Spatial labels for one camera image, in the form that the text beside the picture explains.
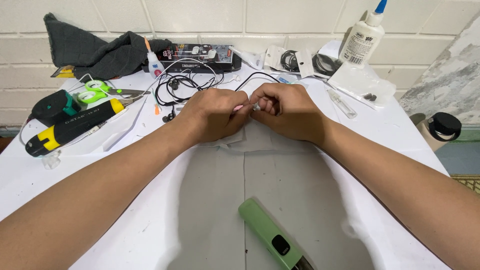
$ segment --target glue bottle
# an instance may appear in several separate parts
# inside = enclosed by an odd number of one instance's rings
[[[384,18],[387,0],[381,0],[377,9],[370,13],[365,21],[356,22],[340,52],[340,60],[352,65],[363,66],[372,56],[380,40],[384,37],[384,28],[380,22]]]
[[[158,57],[152,50],[150,49],[150,44],[148,43],[148,40],[146,37],[145,38],[145,45],[147,46],[148,53],[147,53],[147,58],[148,58],[148,71],[150,72],[150,75],[155,79],[158,76],[160,76],[164,71],[165,68],[163,67],[162,63],[158,60]]]

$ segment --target hand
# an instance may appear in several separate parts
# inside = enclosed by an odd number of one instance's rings
[[[238,105],[243,107],[232,113]],[[196,92],[172,122],[192,127],[195,143],[212,142],[235,134],[252,110],[245,92],[209,88]]]
[[[257,102],[260,110],[251,113],[253,119],[285,137],[322,146],[324,126],[330,119],[318,109],[303,86],[262,84],[250,98],[251,104]]]

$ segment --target scissors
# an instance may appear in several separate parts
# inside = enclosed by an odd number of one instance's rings
[[[111,86],[108,86],[105,82],[100,80],[93,80],[85,83],[85,92],[80,93],[77,96],[78,102],[90,104],[101,98],[106,98],[108,95],[140,95],[143,93],[141,90],[131,90],[131,89],[114,89]]]

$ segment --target green scissors handle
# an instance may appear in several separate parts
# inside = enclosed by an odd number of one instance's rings
[[[78,95],[77,100],[81,103],[90,104],[101,98],[106,98],[112,87],[100,80],[93,80],[85,83],[87,91]]]

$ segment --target forearm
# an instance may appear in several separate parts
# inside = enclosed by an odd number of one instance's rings
[[[135,196],[193,146],[170,122],[41,193],[0,222],[2,269],[67,269]]]
[[[321,147],[455,269],[480,269],[480,199],[448,176],[329,122]]]

